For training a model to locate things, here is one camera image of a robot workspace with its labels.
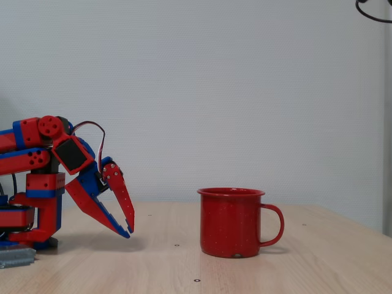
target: red robot arm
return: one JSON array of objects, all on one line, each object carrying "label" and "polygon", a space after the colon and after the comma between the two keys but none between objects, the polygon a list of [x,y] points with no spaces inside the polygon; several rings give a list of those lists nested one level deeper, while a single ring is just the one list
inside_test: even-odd
[{"label": "red robot arm", "polygon": [[[134,208],[123,173],[110,157],[101,160],[100,154],[98,169],[94,152],[72,128],[64,118],[45,116],[16,121],[12,129],[0,132],[0,176],[31,171],[26,193],[17,193],[8,202],[0,195],[0,237],[4,235],[1,232],[6,232],[9,241],[31,247],[47,242],[61,227],[61,196],[65,189],[84,213],[129,238],[97,199],[111,189],[126,216],[129,233],[133,232]],[[65,174],[58,172],[59,164],[70,175],[79,175],[65,185]],[[31,230],[33,208],[38,208],[38,225]]]}]

